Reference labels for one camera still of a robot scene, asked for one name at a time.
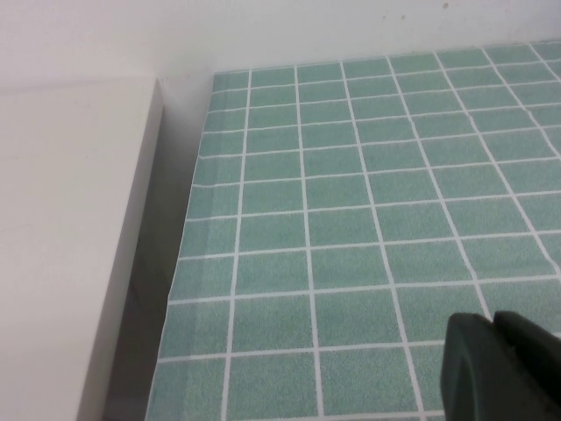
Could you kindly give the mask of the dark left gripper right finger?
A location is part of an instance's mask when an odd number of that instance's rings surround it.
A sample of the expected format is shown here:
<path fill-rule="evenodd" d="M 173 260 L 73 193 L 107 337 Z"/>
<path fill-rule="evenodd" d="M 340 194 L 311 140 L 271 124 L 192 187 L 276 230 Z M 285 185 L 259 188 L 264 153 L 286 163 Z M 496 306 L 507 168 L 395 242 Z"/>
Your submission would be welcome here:
<path fill-rule="evenodd" d="M 560 338 L 514 311 L 497 311 L 494 327 L 514 354 L 519 377 L 548 420 L 560 419 Z"/>

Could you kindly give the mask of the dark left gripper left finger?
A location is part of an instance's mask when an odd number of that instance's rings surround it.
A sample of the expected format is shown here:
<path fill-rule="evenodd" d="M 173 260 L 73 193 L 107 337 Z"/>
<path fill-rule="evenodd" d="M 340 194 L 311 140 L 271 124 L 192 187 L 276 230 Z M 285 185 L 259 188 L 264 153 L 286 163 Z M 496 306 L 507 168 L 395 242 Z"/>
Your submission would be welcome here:
<path fill-rule="evenodd" d="M 449 317 L 441 369 L 447 420 L 548 420 L 521 381 L 514 354 L 480 315 Z"/>

